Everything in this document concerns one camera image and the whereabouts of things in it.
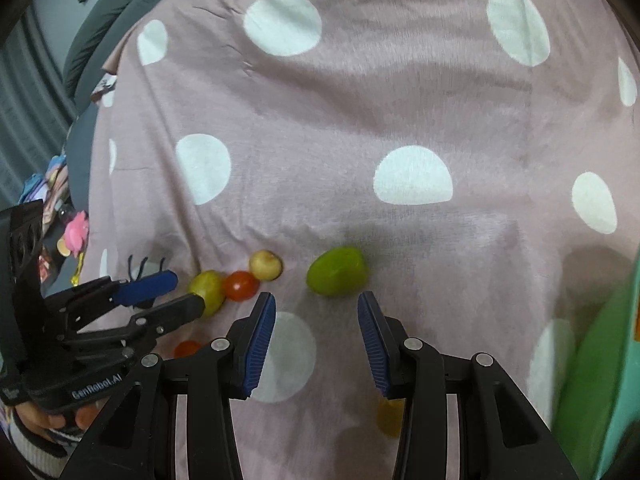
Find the left hand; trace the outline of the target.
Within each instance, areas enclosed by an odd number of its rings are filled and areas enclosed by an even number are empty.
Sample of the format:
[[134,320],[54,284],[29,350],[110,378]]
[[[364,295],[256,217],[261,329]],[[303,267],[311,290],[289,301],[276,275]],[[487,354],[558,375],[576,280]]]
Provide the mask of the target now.
[[[75,412],[75,426],[86,431],[96,420],[106,402],[107,398],[78,408]],[[27,430],[47,440],[51,439],[48,434],[49,430],[59,430],[66,426],[66,419],[63,415],[47,414],[30,401],[14,406],[13,411]]]

